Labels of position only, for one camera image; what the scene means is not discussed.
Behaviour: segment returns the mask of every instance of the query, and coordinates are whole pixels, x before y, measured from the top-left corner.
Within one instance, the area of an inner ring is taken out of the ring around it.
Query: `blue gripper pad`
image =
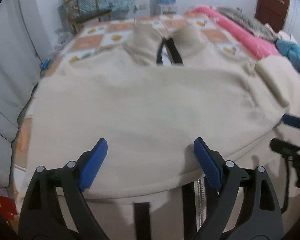
[[[293,126],[295,128],[300,129],[300,118],[289,115],[289,114],[285,114],[282,117],[282,121],[289,126]]]
[[[222,164],[223,158],[218,152],[211,151],[209,147],[205,144],[202,138],[197,138],[194,141],[194,154],[197,157],[197,160],[207,177],[209,185],[215,188],[217,191],[220,191],[222,188],[221,184],[221,166],[217,165],[213,160],[210,153],[216,155],[216,153],[220,156],[218,160],[216,160],[219,164]]]
[[[90,159],[81,170],[79,189],[81,192],[90,188],[104,159],[108,152],[108,143],[105,139],[100,139],[95,147],[91,150],[92,154]]]

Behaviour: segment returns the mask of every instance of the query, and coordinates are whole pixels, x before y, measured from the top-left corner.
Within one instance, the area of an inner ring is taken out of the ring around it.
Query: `white curtain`
[[[0,187],[9,184],[17,118],[39,81],[40,60],[23,23],[18,0],[0,4]]]

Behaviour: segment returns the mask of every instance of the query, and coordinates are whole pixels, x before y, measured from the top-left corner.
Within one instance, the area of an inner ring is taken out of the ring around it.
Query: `chair seat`
[[[101,16],[103,16],[107,13],[111,13],[111,12],[112,12],[111,9],[91,11],[88,13],[81,14],[79,17],[73,18],[69,22],[70,22],[70,24],[81,23],[81,22],[85,22],[92,18],[101,17]]]

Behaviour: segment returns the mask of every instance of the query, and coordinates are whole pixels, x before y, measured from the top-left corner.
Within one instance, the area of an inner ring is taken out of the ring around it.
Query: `wooden door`
[[[255,18],[269,23],[275,32],[282,30],[290,0],[258,0]]]

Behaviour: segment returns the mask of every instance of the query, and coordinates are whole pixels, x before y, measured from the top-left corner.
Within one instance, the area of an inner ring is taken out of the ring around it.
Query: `metal screw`
[[[37,172],[42,172],[44,170],[44,167],[43,166],[39,166],[38,168],[37,168]]]
[[[226,162],[226,165],[227,165],[228,167],[232,168],[232,167],[234,166],[234,162],[232,162],[232,161],[227,161],[227,162]]]
[[[258,166],[258,171],[260,171],[260,172],[265,172],[265,168],[262,167],[262,166]]]
[[[67,167],[68,168],[73,168],[75,166],[75,162],[74,161],[70,161],[67,163]]]

